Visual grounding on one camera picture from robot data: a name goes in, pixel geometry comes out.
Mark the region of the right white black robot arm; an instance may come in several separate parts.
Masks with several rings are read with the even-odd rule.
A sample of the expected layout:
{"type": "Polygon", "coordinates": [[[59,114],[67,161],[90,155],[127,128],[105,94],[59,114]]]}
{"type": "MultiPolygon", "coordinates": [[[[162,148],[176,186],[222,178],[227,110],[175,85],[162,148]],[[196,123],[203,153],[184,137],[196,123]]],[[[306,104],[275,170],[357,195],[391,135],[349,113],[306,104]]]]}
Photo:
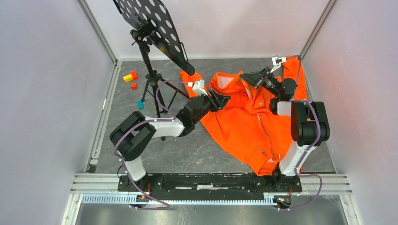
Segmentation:
{"type": "Polygon", "coordinates": [[[266,67],[258,72],[243,73],[240,77],[255,89],[272,93],[269,109],[274,115],[290,118],[292,144],[285,157],[272,172],[271,186],[284,191],[301,176],[299,171],[308,155],[329,139],[330,129],[323,102],[294,100],[297,83],[292,78],[278,81],[266,67]]]}

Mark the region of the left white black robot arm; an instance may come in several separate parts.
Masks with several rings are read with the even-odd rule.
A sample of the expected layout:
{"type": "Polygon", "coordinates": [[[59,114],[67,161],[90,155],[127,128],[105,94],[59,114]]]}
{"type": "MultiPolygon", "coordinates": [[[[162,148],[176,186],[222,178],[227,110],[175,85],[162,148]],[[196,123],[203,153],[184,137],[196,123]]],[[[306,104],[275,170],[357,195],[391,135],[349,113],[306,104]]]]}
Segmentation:
{"type": "Polygon", "coordinates": [[[184,137],[195,129],[204,116],[224,109],[230,100],[231,96],[210,89],[202,95],[189,98],[174,117],[146,117],[139,111],[127,117],[111,132],[109,139],[114,146],[114,154],[126,170],[130,186],[136,191],[142,191],[147,186],[147,172],[141,155],[153,138],[184,137]]]}

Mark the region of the teal block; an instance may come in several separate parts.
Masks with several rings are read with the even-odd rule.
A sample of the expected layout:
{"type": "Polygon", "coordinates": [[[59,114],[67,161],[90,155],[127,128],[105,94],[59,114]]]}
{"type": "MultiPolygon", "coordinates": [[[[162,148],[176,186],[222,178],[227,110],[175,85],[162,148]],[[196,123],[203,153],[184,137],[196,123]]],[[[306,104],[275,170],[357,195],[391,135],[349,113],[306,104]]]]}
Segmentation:
{"type": "Polygon", "coordinates": [[[142,100],[137,101],[137,107],[139,110],[144,109],[144,103],[142,100]]]}

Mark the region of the black perforated music stand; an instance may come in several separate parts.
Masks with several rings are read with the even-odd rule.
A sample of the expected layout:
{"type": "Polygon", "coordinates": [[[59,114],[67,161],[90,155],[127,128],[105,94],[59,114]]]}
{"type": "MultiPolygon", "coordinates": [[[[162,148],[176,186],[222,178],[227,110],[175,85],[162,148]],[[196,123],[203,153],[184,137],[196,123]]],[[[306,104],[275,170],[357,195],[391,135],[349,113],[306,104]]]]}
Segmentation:
{"type": "Polygon", "coordinates": [[[141,98],[145,101],[147,93],[155,97],[162,75],[154,70],[150,57],[150,47],[158,48],[167,58],[188,75],[195,73],[189,63],[183,43],[166,6],[160,0],[115,0],[114,4],[123,19],[133,28],[130,35],[138,45],[143,62],[147,68],[146,84],[141,98]]]}

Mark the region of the orange jacket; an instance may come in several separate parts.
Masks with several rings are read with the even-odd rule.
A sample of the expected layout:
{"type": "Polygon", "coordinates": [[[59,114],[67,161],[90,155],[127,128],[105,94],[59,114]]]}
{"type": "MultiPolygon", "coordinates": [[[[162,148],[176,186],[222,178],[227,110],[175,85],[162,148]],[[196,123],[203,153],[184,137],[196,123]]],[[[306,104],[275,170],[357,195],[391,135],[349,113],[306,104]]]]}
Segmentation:
{"type": "Polygon", "coordinates": [[[222,110],[207,113],[200,122],[223,150],[249,165],[258,176],[268,176],[293,142],[291,119],[274,115],[269,109],[274,95],[264,88],[254,89],[241,74],[215,73],[208,88],[231,99],[222,110]]]}

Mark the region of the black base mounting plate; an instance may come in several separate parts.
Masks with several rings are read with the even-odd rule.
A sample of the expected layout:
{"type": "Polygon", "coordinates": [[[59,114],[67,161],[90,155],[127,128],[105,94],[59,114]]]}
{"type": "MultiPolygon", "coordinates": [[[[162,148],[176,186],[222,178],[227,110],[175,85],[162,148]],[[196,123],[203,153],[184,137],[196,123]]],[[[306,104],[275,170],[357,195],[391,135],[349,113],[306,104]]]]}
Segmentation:
{"type": "Polygon", "coordinates": [[[302,192],[298,176],[258,176],[249,173],[150,173],[135,185],[126,175],[118,191],[137,188],[159,200],[261,200],[264,193],[302,192]]]}

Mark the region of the red block on yellow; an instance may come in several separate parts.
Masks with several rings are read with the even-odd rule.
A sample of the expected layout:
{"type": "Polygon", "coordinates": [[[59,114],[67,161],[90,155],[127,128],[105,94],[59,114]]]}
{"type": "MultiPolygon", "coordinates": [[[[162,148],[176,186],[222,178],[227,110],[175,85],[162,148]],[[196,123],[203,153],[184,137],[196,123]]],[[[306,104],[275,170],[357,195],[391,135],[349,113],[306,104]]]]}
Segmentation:
{"type": "Polygon", "coordinates": [[[138,79],[138,75],[137,75],[137,73],[135,71],[131,71],[130,75],[131,75],[133,80],[137,80],[138,79]]]}

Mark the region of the small red block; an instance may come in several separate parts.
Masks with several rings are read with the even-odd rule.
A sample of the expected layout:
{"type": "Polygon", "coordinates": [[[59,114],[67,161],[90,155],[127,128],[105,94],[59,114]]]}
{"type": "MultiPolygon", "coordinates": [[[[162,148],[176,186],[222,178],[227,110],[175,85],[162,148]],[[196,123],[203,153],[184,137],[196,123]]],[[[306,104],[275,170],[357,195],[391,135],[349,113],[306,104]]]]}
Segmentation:
{"type": "Polygon", "coordinates": [[[137,89],[137,84],[136,83],[131,83],[130,85],[132,90],[136,90],[137,89]]]}

